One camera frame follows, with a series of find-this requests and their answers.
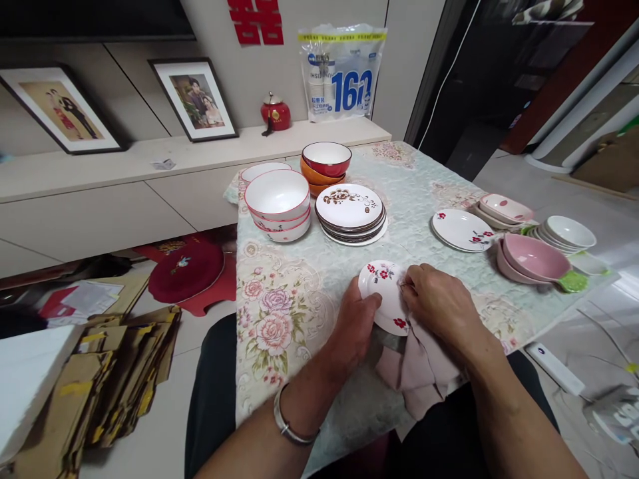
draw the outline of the framed photo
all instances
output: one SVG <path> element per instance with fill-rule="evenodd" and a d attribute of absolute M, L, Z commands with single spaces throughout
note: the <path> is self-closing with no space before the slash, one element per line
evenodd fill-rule
<path fill-rule="evenodd" d="M 0 82 L 66 153 L 128 148 L 67 65 L 0 68 Z"/>
<path fill-rule="evenodd" d="M 149 60 L 162 89 L 192 142 L 238 135 L 211 60 Z"/>

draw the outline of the pink bowl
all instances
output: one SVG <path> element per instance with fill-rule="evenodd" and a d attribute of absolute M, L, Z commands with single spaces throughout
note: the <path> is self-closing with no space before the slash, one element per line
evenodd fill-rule
<path fill-rule="evenodd" d="M 503 250 L 513 268 L 537 281 L 556 281 L 572 269 L 561 251 L 529 236 L 506 233 Z"/>
<path fill-rule="evenodd" d="M 514 281 L 515 283 L 550 284 L 547 281 L 537 281 L 536 279 L 529 278 L 528 276 L 524 276 L 519 271 L 517 271 L 515 268 L 513 268 L 508 263 L 508 261 L 506 260 L 506 257 L 504 256 L 503 241 L 504 241 L 503 239 L 502 240 L 500 239 L 499 243 L 497 244 L 497 267 L 499 268 L 499 271 L 505 277 L 507 277 L 511 281 Z"/>
<path fill-rule="evenodd" d="M 308 166 L 331 178 L 339 178 L 346 173 L 352 157 L 350 148 L 339 143 L 311 143 L 302 150 L 302 158 Z"/>

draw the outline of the bangle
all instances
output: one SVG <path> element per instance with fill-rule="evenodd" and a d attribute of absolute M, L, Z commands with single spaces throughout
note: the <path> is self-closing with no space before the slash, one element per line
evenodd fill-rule
<path fill-rule="evenodd" d="M 316 434 L 312 437 L 302 437 L 296 434 L 290 427 L 290 424 L 284 420 L 282 416 L 282 410 L 280 409 L 280 396 L 282 395 L 282 391 L 288 385 L 284 385 L 278 393 L 275 395 L 275 405 L 273 407 L 273 414 L 275 416 L 275 423 L 280 428 L 280 434 L 287 438 L 290 442 L 295 444 L 296 446 L 309 446 L 315 442 L 315 439 L 320 434 L 320 430 L 316 432 Z"/>

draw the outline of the package of plastic bags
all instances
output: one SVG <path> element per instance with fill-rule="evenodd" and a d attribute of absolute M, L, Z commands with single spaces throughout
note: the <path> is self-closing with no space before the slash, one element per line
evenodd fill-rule
<path fill-rule="evenodd" d="M 365 23 L 300 30 L 308 119 L 339 120 L 370 113 L 386 28 Z"/>

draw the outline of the table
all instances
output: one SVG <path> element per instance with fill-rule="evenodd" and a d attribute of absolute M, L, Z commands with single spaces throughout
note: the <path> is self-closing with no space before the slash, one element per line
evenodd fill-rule
<path fill-rule="evenodd" d="M 299 170 L 297 161 L 291 164 Z M 225 198 L 239 208 L 238 425 L 325 343 L 349 280 L 372 260 L 404 266 L 427 262 L 462 279 L 505 353 L 546 331 L 584 295 L 513 283 L 497 272 L 494 248 L 463 253 L 439 241 L 429 225 L 433 214 L 442 208 L 469 208 L 485 192 L 404 142 L 354 148 L 347 182 L 371 188 L 387 208 L 388 231 L 372 245 L 347 247 L 331 241 L 314 211 L 302 239 L 274 243 L 252 223 L 246 187 L 236 178 L 226 190 Z M 593 291 L 612 278 L 589 280 Z M 337 396 L 322 426 L 304 477 L 410 420 L 401 394 L 373 369 L 382 344 L 400 349 L 402 342 L 377 327 L 373 336 L 365 364 Z"/>

